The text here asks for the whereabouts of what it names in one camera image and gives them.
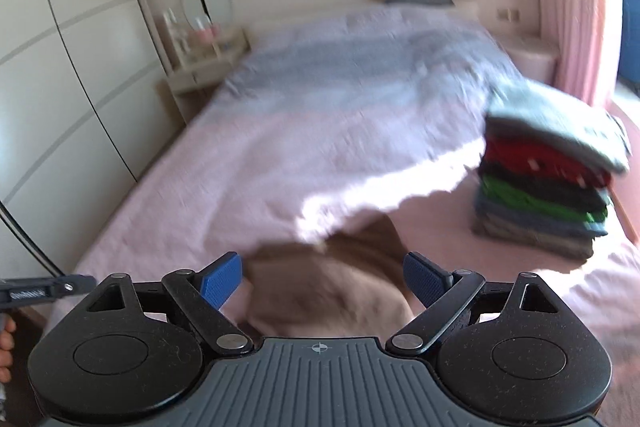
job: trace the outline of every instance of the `light gray folded garment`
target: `light gray folded garment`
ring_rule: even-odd
[[[491,214],[476,216],[473,232],[502,241],[542,248],[571,259],[586,260],[593,255],[593,240],[591,239],[561,237],[537,232],[536,230],[519,227]]]
[[[495,87],[486,134],[537,139],[593,170],[629,170],[631,147],[619,119],[533,80]]]

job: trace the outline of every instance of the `human hand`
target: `human hand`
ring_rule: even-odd
[[[14,363],[14,356],[11,350],[14,349],[15,321],[9,316],[4,316],[4,330],[0,332],[0,383],[11,381],[11,371],[9,368]]]

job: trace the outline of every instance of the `crosshair symbol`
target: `crosshair symbol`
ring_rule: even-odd
[[[322,342],[318,342],[317,344],[314,344],[313,346],[311,346],[311,349],[313,349],[318,355],[321,355],[327,349],[331,349],[331,348],[326,344],[323,344]]]

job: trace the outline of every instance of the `red folded garment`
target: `red folded garment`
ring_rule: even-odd
[[[609,172],[594,172],[577,160],[535,140],[488,137],[484,158],[487,162],[500,163],[516,174],[565,180],[582,188],[604,188],[611,182]]]

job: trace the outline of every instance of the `gray ribbed plate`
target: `gray ribbed plate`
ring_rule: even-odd
[[[48,420],[44,427],[60,427]],[[426,366],[373,339],[267,339],[222,360],[190,397],[140,427],[491,427],[453,403]],[[574,427],[596,427],[584,419]]]

